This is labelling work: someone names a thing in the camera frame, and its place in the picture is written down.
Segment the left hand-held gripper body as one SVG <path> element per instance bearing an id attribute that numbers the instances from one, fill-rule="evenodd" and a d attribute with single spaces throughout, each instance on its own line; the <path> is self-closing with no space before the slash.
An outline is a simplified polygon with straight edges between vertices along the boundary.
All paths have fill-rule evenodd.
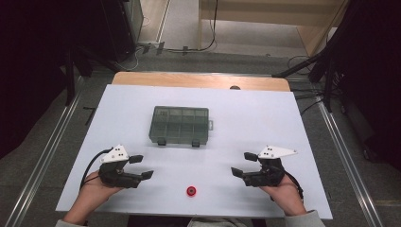
<path id="1" fill-rule="evenodd" d="M 130 155 L 122 145 L 117 145 L 100 159 L 100 180 L 110 187 L 136 188 L 142 181 L 141 175 L 124 171 Z"/>

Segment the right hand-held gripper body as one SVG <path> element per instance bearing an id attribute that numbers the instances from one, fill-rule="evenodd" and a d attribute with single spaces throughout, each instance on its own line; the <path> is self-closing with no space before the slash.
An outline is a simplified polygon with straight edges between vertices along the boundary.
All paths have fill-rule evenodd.
<path id="1" fill-rule="evenodd" d="M 295 183 L 297 180 L 285 171 L 281 158 L 296 154 L 297 151 L 289 148 L 265 146 L 258 154 L 261 169 L 255 172 L 243 172 L 242 180 L 247 186 L 277 186 L 285 175 Z"/>

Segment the clear grey compartment box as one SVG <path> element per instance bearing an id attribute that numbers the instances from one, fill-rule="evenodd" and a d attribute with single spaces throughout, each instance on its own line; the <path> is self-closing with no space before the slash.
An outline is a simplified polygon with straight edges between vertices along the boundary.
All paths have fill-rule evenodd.
<path id="1" fill-rule="evenodd" d="M 207 108 L 155 106 L 148 136 L 158 146 L 186 144 L 199 148 L 207 144 L 209 129 Z"/>

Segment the person's right hand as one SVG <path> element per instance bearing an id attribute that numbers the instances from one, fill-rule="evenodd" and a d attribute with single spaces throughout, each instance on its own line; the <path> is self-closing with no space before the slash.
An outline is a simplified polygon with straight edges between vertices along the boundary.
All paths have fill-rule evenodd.
<path id="1" fill-rule="evenodd" d="M 297 186 L 289 176 L 285 175 L 277 186 L 261 186 L 260 189 L 272 197 L 286 216 L 295 217 L 307 213 Z"/>

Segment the person's left hand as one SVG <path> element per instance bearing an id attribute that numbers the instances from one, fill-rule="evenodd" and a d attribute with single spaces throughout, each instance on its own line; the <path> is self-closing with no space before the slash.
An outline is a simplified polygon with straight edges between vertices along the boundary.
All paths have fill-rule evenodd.
<path id="1" fill-rule="evenodd" d="M 63 220 L 71 223 L 83 223 L 109 197 L 121 190 L 121 187 L 110 187 L 104 184 L 97 171 L 89 174 L 78 192 L 78 197 Z"/>

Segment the white table board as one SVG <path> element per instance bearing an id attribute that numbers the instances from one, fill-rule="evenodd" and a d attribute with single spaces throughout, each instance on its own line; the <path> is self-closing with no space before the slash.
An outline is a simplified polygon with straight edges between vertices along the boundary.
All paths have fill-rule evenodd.
<path id="1" fill-rule="evenodd" d="M 203 107 L 213 129 L 206 145 L 152 143 L 148 133 L 155 106 Z M 78 194 L 84 170 L 96 170 L 100 151 L 122 145 L 128 154 L 141 154 L 139 164 L 126 171 L 152 177 L 135 189 L 125 189 L 101 206 L 103 212 L 149 215 L 280 218 L 281 209 L 259 188 L 247 186 L 232 174 L 232 167 L 257 171 L 257 162 L 245 152 L 265 146 L 290 148 L 283 166 L 304 190 L 305 207 L 321 218 L 332 213 L 319 171 L 291 92 L 206 88 L 109 85 L 97 107 L 78 157 L 61 193 L 58 210 L 67 211 Z M 186 188 L 197 188 L 194 197 Z"/>

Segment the wooden table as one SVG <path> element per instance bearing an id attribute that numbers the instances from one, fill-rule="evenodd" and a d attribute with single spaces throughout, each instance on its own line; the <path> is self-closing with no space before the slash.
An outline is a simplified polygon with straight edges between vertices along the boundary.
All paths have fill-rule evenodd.
<path id="1" fill-rule="evenodd" d="M 216 73 L 118 72 L 115 74 L 112 84 L 277 92 L 290 91 L 289 84 L 285 79 Z"/>

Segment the black metal stand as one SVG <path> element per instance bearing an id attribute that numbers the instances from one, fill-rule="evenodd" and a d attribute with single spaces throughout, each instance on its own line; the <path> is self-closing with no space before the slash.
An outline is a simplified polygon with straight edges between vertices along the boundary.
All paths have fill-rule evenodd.
<path id="1" fill-rule="evenodd" d="M 91 51 L 89 48 L 81 45 L 67 45 L 65 48 L 64 58 L 67 91 L 67 98 L 65 101 L 66 106 L 69 106 L 73 102 L 73 98 L 76 96 L 74 68 L 77 68 L 84 77 L 90 77 L 92 75 L 93 68 L 89 63 L 89 59 L 92 59 L 94 61 L 97 61 L 104 67 L 110 69 L 114 73 L 120 71 L 117 66 L 103 59 L 102 57 L 97 55 L 96 52 Z"/>

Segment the black tripod stand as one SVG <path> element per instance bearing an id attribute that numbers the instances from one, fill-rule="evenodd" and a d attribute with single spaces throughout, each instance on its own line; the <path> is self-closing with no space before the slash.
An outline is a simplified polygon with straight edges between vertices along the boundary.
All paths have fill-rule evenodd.
<path id="1" fill-rule="evenodd" d="M 339 46 L 340 40 L 348 27 L 348 22 L 343 19 L 337 30 L 334 32 L 332 38 L 328 41 L 326 47 L 313 57 L 305 61 L 301 61 L 295 66 L 290 67 L 288 70 L 272 75 L 273 78 L 284 79 L 301 69 L 307 68 L 309 65 L 314 64 L 313 68 L 308 74 L 308 79 L 312 83 L 319 82 L 322 77 L 325 77 L 325 84 L 323 90 L 323 105 L 328 112 L 331 110 L 331 97 L 333 79 L 336 72 L 336 64 L 334 61 L 335 49 Z"/>

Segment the black cabinet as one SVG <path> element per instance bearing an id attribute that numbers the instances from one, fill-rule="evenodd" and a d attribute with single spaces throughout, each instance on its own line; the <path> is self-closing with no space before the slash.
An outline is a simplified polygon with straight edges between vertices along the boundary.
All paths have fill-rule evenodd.
<path id="1" fill-rule="evenodd" d="M 144 22 L 140 0 L 100 0 L 105 13 L 111 56 L 122 62 L 135 50 Z"/>

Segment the dark curtain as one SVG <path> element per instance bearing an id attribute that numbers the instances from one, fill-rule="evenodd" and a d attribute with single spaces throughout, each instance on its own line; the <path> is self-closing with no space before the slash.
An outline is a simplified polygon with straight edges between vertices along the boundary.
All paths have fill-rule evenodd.
<path id="1" fill-rule="evenodd" d="M 66 91 L 65 48 L 78 45 L 78 20 L 88 2 L 0 0 L 0 159 Z"/>
<path id="2" fill-rule="evenodd" d="M 366 122 L 363 144 L 401 171 L 401 0 L 351 0 L 334 39 L 340 88 Z"/>

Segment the light wooden furniture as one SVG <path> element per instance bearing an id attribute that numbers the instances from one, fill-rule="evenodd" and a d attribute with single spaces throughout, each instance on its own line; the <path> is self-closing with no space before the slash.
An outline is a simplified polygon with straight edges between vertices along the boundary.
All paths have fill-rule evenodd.
<path id="1" fill-rule="evenodd" d="M 198 47 L 201 43 L 201 21 L 264 23 L 297 26 L 309 57 L 316 55 L 333 27 L 340 25 L 351 0 L 198 0 Z"/>

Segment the metal floor rail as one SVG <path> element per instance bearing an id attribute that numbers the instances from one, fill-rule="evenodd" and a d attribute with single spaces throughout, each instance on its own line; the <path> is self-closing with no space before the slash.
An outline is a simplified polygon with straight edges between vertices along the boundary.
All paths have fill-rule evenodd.
<path id="1" fill-rule="evenodd" d="M 319 110 L 323 116 L 325 125 L 332 137 L 341 163 L 355 192 L 357 202 L 369 227 L 385 227 L 380 215 L 378 214 L 370 192 L 362 180 L 351 153 L 346 146 L 334 115 L 328 112 L 328 110 L 325 108 L 323 99 L 321 97 L 317 97 L 316 100 L 318 101 Z"/>
<path id="2" fill-rule="evenodd" d="M 69 105 L 63 108 L 61 116 L 57 122 L 56 127 L 52 131 L 42 154 L 37 161 L 35 167 L 33 168 L 32 173 L 30 174 L 27 183 L 23 187 L 17 202 L 15 203 L 12 212 L 9 215 L 9 218 L 5 224 L 5 227 L 20 227 L 23 219 L 26 215 L 26 212 L 32 203 L 39 186 L 44 178 L 44 174 L 46 173 L 54 154 L 58 148 L 58 145 L 64 135 L 64 132 L 74 114 L 75 109 L 77 108 L 78 102 L 81 97 L 81 92 L 84 87 L 85 81 L 82 76 L 79 76 L 77 79 L 77 83 L 75 85 L 76 94 L 72 98 Z"/>

